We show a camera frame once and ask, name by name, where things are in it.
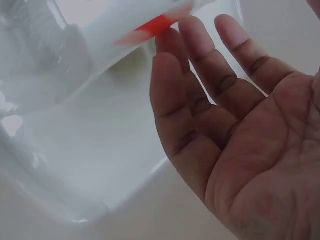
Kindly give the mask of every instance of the palm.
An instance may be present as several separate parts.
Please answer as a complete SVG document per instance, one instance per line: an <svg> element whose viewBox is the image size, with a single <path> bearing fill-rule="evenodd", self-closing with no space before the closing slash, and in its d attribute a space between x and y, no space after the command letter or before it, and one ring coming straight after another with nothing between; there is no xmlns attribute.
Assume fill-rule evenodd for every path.
<svg viewBox="0 0 320 240"><path fill-rule="evenodd" d="M216 27L269 97L237 78L199 20L186 19L181 34L171 29L157 40L150 95L164 149L241 239L318 239L320 80L268 57L232 18Z"/></svg>
<svg viewBox="0 0 320 240"><path fill-rule="evenodd" d="M319 232L311 236L320 216L316 84L300 74L284 79L242 121L217 162L206 201L216 204L231 228L240 229L240 237L320 238ZM237 168L230 169L232 162ZM227 182L229 192L221 193Z"/></svg>

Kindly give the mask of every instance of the white sink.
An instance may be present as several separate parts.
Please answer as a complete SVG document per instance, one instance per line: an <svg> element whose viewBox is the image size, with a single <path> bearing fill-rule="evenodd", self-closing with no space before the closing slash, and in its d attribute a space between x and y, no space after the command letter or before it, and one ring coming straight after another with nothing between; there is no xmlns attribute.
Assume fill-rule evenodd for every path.
<svg viewBox="0 0 320 240"><path fill-rule="evenodd" d="M222 13L243 21L237 0L196 15L243 77L214 28ZM255 17L244 19L261 36ZM166 159L149 101L152 55L146 45L67 103L2 119L1 240L234 239Z"/></svg>

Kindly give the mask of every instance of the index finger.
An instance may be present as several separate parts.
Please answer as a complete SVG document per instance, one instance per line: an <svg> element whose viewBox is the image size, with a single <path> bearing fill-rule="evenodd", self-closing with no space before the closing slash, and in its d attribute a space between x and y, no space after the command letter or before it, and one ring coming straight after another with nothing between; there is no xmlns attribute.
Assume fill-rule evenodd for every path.
<svg viewBox="0 0 320 240"><path fill-rule="evenodd" d="M177 58L170 53L159 53L153 61L151 104L166 154L185 182L205 201L208 181L221 151L198 132L182 78Z"/></svg>

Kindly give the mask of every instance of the white surface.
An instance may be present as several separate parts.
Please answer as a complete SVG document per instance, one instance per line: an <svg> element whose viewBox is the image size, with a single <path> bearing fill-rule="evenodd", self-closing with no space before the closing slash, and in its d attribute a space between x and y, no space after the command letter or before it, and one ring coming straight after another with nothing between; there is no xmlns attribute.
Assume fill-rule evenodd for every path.
<svg viewBox="0 0 320 240"><path fill-rule="evenodd" d="M213 20L220 13L236 16L233 3L233 0L221 0L198 13L223 53L226 50L217 40ZM291 0L290 4L289 0L277 3L275 0L243 0L241 8L246 28L267 50L306 71L315 72L317 56L320 56L318 48L315 48L315 39L319 39L320 31L316 19L307 15L311 11L303 4L306 4L303 0ZM267 10L275 6L278 6L273 11L275 15L269 17ZM302 51L308 54L303 56L299 52L297 58L287 46L298 49L296 45L301 40L294 36L301 35L301 31L303 40L308 43L308 46L302 46ZM310 54L315 62L308 61ZM139 62L135 61L143 56L141 50L135 52L107 73L109 79L101 78L94 82L78 99L63 108L22 116L21 128L11 131L12 134L17 132L14 142L9 145L20 159L17 151L21 149L39 157L39 162L30 161L34 158L23 158L26 167L36 170L42 179L43 175L48 177L48 171L54 173L54 178L57 180L58 176L64 186L79 197L81 204L88 206L87 201L95 204L102 200L110 208L109 213L90 224L59 221L48 212L48 207L53 206L50 202L46 204L44 201L39 205L28 195L29 186L23 192L21 187L25 182L17 179L14 179L16 183L8 181L12 178L7 178L8 173L4 174L5 167L2 167L1 240L234 239L191 193L169 163L155 169L165 156L154 129L149 104L150 71L142 71ZM229 54L227 59L239 72ZM124 65L132 63L138 66L128 72L122 71ZM141 78L134 80L132 76L135 74ZM1 156L9 163L14 161L4 151ZM48 163L44 169L43 162Z"/></svg>

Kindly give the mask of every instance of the sink basin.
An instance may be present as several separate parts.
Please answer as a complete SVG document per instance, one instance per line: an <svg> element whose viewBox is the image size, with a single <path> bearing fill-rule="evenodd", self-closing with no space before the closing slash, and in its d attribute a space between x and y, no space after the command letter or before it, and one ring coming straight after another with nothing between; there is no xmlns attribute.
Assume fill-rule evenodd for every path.
<svg viewBox="0 0 320 240"><path fill-rule="evenodd" d="M237 0L217 1L195 15L203 20L217 48L241 77L242 70L214 28L215 16L222 13L242 22ZM196 238L201 225L211 221L217 229L224 229L181 181L161 147L149 100L154 54L151 41L64 104L0 120L0 182L9 189L8 195L23 196L14 204L25 204L35 213L36 219L29 222L31 228L41 221L52 224L56 232L70 232L60 239L87 239L83 231L92 240L106 236L150 239L153 233L144 235L145 225L159 231L154 226L157 218L151 216L168 213L172 208L169 203L180 199L184 201L180 204L182 209L187 208L187 203L194 204L186 211L186 217L192 218L198 212L204 216L203 222L190 220L190 224L199 226L199 231L189 230L190 236ZM183 195L177 195L176 189ZM15 224L29 219L30 213L21 214ZM219 234L229 233L224 229ZM31 232L25 239L42 238Z"/></svg>

